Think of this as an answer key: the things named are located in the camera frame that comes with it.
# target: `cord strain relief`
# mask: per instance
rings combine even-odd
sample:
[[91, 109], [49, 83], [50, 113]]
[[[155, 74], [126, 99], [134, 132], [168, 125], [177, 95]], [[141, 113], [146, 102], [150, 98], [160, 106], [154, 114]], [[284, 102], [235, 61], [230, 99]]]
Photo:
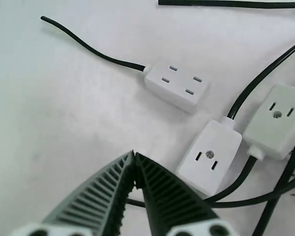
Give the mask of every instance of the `cord strain relief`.
[[231, 128], [231, 129], [234, 129], [235, 121], [231, 118], [228, 118], [228, 117], [222, 117], [221, 124]]
[[263, 159], [266, 156], [265, 153], [255, 145], [250, 146], [250, 148], [247, 151], [247, 154], [261, 161], [263, 161]]

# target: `black wire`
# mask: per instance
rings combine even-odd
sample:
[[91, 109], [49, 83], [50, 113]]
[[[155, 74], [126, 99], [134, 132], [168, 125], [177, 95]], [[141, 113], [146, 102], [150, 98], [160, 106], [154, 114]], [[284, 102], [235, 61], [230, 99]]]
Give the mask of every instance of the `black wire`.
[[249, 96], [249, 94], [255, 89], [255, 87], [275, 68], [277, 68], [282, 62], [284, 62], [290, 55], [295, 52], [295, 45], [287, 50], [282, 56], [271, 63], [266, 69], [264, 69], [239, 95], [235, 103], [231, 107], [227, 117], [234, 119], [240, 107]]
[[257, 159], [255, 157], [250, 156], [248, 158], [244, 168], [242, 169], [241, 173], [239, 174], [238, 178], [235, 180], [235, 182], [232, 183], [228, 188], [226, 188], [222, 192], [205, 199], [205, 201], [208, 203], [214, 203], [214, 202], [230, 195], [231, 193], [233, 193], [245, 181], [245, 179], [247, 178], [247, 176], [251, 172], [251, 169], [254, 167], [256, 161], [257, 161]]
[[[295, 170], [295, 148], [274, 190], [278, 190], [282, 188], [286, 183], [288, 183], [294, 170]], [[279, 199], [280, 197], [275, 198], [271, 201], [268, 201], [252, 236], [262, 236], [264, 234]]]
[[95, 50], [94, 48], [92, 48], [90, 45], [88, 45], [86, 42], [84, 42], [82, 39], [80, 39], [78, 36], [76, 36], [73, 32], [71, 32], [70, 30], [68, 30], [66, 27], [64, 27], [63, 25], [59, 24], [58, 22], [49, 19], [45, 16], [40, 17], [41, 20], [48, 22], [49, 24], [52, 24], [53, 26], [57, 27], [58, 29], [60, 29], [61, 31], [65, 32], [66, 34], [68, 34], [71, 38], [73, 38], [75, 41], [77, 41], [79, 44], [81, 44], [83, 47], [85, 47], [86, 49], [88, 49], [89, 51], [91, 51], [92, 53], [94, 53], [95, 55], [108, 60], [110, 62], [113, 62], [115, 64], [118, 65], [122, 65], [125, 67], [129, 67], [135, 70], [140, 70], [143, 71], [145, 66], [143, 65], [139, 65], [139, 64], [135, 64], [135, 63], [131, 63], [131, 62], [126, 62], [126, 61], [122, 61], [122, 60], [118, 60], [115, 58], [111, 58], [109, 56], [106, 56], [102, 53], [100, 53], [99, 51]]
[[238, 0], [158, 0], [159, 5], [178, 6], [223, 6], [247, 8], [295, 8], [295, 2], [265, 2], [265, 1], [238, 1]]
[[130, 199], [130, 198], [127, 199], [127, 204], [134, 205], [134, 206], [137, 206], [137, 207], [143, 207], [143, 208], [146, 207], [146, 204], [144, 202], [140, 202], [140, 201], [133, 200], [133, 199]]
[[242, 201], [236, 201], [236, 202], [223, 202], [223, 203], [212, 203], [210, 206], [212, 208], [233, 208], [233, 207], [245, 207], [245, 206], [250, 206], [250, 205], [255, 205], [259, 203], [264, 203], [267, 201], [270, 201], [272, 199], [276, 199], [280, 197], [282, 194], [292, 190], [295, 188], [295, 178], [282, 186], [278, 190], [274, 190], [270, 193], [261, 195], [259, 197], [247, 199], [247, 200], [242, 200]]

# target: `outlet slot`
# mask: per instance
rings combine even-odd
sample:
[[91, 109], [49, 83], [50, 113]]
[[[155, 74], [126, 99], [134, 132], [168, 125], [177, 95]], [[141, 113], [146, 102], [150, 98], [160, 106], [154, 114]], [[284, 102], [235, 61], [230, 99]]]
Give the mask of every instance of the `outlet slot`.
[[202, 82], [202, 79], [199, 79], [198, 77], [193, 77], [193, 79], [194, 79], [195, 81]]
[[275, 107], [275, 104], [276, 104], [276, 102], [274, 102], [274, 103], [272, 104], [272, 106], [270, 107], [269, 111], [272, 111], [272, 109]]
[[169, 66], [169, 68], [171, 69], [171, 70], [174, 70], [174, 71], [177, 71], [178, 69], [177, 68], [175, 68], [175, 67], [173, 67], [173, 66]]
[[190, 91], [190, 90], [188, 90], [188, 89], [186, 89], [186, 90], [185, 90], [185, 92], [187, 92], [188, 94], [191, 94], [191, 95], [193, 95], [193, 94], [194, 94], [194, 92], [193, 92], [193, 91]]
[[215, 167], [217, 165], [217, 161], [214, 162], [213, 166], [211, 167], [211, 169], [214, 171]]
[[169, 83], [169, 80], [165, 79], [165, 78], [162, 78], [162, 81], [166, 82], [166, 83]]
[[289, 117], [289, 116], [292, 114], [293, 110], [294, 110], [294, 107], [292, 107], [292, 108], [290, 109], [289, 113], [287, 114], [287, 117]]
[[199, 152], [199, 154], [198, 154], [198, 155], [197, 155], [197, 157], [196, 157], [196, 161], [198, 161], [198, 160], [199, 160], [199, 158], [200, 158], [201, 154], [202, 154], [202, 152]]

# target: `white outlet box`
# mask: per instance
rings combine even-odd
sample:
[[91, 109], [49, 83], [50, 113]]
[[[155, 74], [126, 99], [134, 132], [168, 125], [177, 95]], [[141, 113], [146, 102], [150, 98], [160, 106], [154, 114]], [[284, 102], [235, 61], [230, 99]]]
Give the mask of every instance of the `white outlet box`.
[[295, 146], [295, 87], [276, 85], [243, 133], [248, 154], [282, 160]]
[[145, 73], [147, 89], [189, 113], [197, 110], [210, 84], [199, 73], [161, 60]]
[[214, 195], [242, 140], [241, 134], [233, 130], [234, 124], [226, 117], [221, 123], [210, 120], [178, 166], [178, 177], [201, 192]]

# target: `white table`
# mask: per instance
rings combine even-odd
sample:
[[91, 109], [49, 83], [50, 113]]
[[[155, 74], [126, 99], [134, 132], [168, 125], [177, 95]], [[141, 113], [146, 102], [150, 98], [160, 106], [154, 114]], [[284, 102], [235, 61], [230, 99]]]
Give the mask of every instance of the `white table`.
[[[143, 65], [161, 56], [198, 69], [212, 80], [203, 107], [191, 116], [159, 100], [146, 90], [140, 72], [91, 54], [41, 15], [109, 56]], [[131, 149], [174, 171], [207, 121], [225, 116], [244, 87], [294, 44], [295, 9], [0, 0], [0, 236], [41, 221], [82, 181]], [[244, 103], [238, 131], [277, 82], [295, 86], [295, 55]], [[221, 190], [240, 172], [246, 150], [243, 143]], [[285, 164], [258, 162], [226, 200], [272, 190]], [[132, 197], [142, 195], [135, 191]], [[263, 208], [216, 212], [249, 236]], [[126, 207], [121, 235], [150, 235], [143, 209]], [[295, 197], [289, 194], [265, 233], [277, 235], [295, 235]]]

